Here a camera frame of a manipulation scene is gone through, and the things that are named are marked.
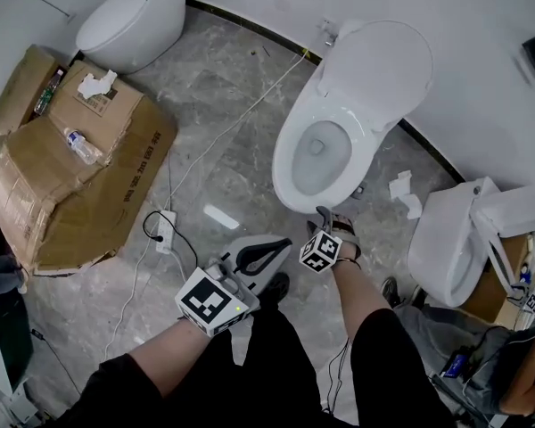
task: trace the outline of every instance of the marble floor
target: marble floor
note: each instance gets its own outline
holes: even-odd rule
[[[36,278],[25,297],[30,323],[56,349],[77,385],[103,361],[103,349],[131,295],[135,267],[147,246],[141,222],[163,207],[188,166],[222,131],[268,89],[298,57],[248,29],[206,12],[187,8],[185,33],[156,62],[125,78],[147,93],[168,114],[179,133],[139,212],[127,244],[118,256],[69,278]],[[234,130],[221,137],[194,166],[175,193],[172,208],[177,226],[191,241],[201,262],[217,255],[236,237],[274,233],[293,240],[293,258],[284,264],[292,287],[281,310],[295,325],[320,376],[321,396],[328,390],[327,365],[346,339],[338,293],[330,273],[309,272],[295,260],[306,242],[306,216],[286,209],[271,184],[271,158],[279,129],[294,100],[314,70],[302,62]],[[433,190],[451,187],[448,173],[407,133],[394,128],[385,138],[366,175],[362,200],[347,200],[338,211],[350,215],[360,236],[363,269],[380,284],[395,275],[404,292],[414,283],[406,256],[416,220],[391,202],[388,182],[411,169],[412,189],[422,201]],[[212,204],[241,225],[229,230],[204,215]],[[175,246],[185,272],[192,272],[192,253],[180,240]],[[156,252],[153,243],[138,266],[135,295],[109,357],[134,348],[171,325],[179,316],[174,296],[182,286],[177,263]],[[251,323],[233,327],[234,354],[242,362]],[[78,398],[67,375],[43,342],[34,342],[28,377],[32,397],[59,416]],[[350,370],[345,367],[335,414],[355,422],[357,412]]]

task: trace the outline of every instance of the plastic bottle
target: plastic bottle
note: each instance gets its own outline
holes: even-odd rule
[[[63,70],[57,70],[57,73],[52,76],[50,81],[47,83],[47,86],[45,87],[44,91],[39,96],[36,106],[34,106],[34,112],[38,116],[44,114],[45,108],[47,108],[47,105],[52,101],[55,89],[62,82],[63,74]]]
[[[68,144],[73,152],[75,152],[87,165],[93,165],[103,156],[103,153],[89,143],[77,130],[66,128],[63,131],[63,134],[67,138]]]

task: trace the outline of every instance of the toilet lid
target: toilet lid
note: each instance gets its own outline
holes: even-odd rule
[[[146,0],[107,0],[79,29],[76,44],[81,51],[92,51],[116,37],[143,9]]]
[[[380,131],[426,97],[432,70],[432,52],[417,30],[403,22],[369,22],[337,40],[318,88],[323,95],[339,89]]]

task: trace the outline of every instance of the power strip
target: power strip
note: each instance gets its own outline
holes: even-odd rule
[[[158,236],[162,236],[163,239],[160,243],[157,243],[157,252],[169,255],[172,250],[172,240],[175,237],[175,230],[164,217],[170,220],[172,225],[175,226],[177,224],[177,214],[171,210],[161,210],[160,214],[162,216],[159,216]]]

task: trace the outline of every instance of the cardboard box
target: cardboard box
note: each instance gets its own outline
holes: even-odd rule
[[[34,274],[70,274],[116,252],[177,134],[175,122],[120,80],[85,101],[77,87],[90,72],[105,74],[76,62],[46,115],[11,134],[0,154],[0,227]],[[100,162],[87,166],[65,128],[99,148]]]
[[[503,243],[507,258],[511,263],[516,282],[519,282],[521,265],[528,252],[527,235],[504,238],[501,242]],[[501,324],[504,319],[501,318],[502,316],[500,316],[500,313],[505,305],[511,303],[506,301],[506,290],[499,282],[495,268],[491,265],[489,260],[488,262],[489,263],[486,265],[483,273],[481,273],[480,281],[473,290],[473,293],[470,295],[470,298],[460,306],[460,309],[491,324]]]
[[[5,138],[26,124],[50,78],[62,68],[52,55],[32,45],[0,95],[0,151]]]

